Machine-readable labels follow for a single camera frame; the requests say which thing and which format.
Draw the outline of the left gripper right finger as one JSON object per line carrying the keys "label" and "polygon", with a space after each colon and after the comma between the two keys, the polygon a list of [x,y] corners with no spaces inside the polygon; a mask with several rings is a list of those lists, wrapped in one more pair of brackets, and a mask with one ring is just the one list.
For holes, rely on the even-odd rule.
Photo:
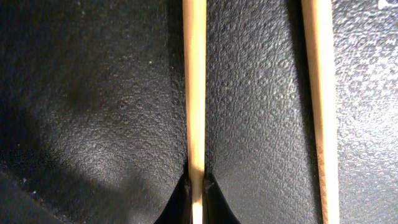
{"label": "left gripper right finger", "polygon": [[211,173],[203,180],[203,215],[204,224],[240,224]]}

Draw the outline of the round black tray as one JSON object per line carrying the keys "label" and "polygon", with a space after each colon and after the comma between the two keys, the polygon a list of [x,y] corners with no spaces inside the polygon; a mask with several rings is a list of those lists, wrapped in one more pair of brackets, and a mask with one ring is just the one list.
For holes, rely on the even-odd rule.
{"label": "round black tray", "polygon": [[[397,222],[397,2],[333,1],[341,223]],[[300,1],[208,1],[206,171],[321,223]],[[154,223],[187,169],[181,1],[1,2],[1,222]]]}

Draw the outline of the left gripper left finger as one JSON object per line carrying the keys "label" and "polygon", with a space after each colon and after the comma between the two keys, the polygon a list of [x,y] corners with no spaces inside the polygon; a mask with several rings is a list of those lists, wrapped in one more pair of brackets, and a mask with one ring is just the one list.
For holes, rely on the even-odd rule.
{"label": "left gripper left finger", "polygon": [[154,224],[191,224],[192,185],[185,169],[163,212]]}

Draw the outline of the wooden chopstick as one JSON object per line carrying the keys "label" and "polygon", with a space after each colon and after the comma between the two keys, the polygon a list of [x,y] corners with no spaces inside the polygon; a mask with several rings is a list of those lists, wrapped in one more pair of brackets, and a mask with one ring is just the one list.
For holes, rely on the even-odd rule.
{"label": "wooden chopstick", "polygon": [[330,0],[302,0],[323,222],[339,224],[333,23]]}
{"label": "wooden chopstick", "polygon": [[192,183],[192,223],[203,224],[205,173],[206,1],[183,0],[183,44],[188,170]]}

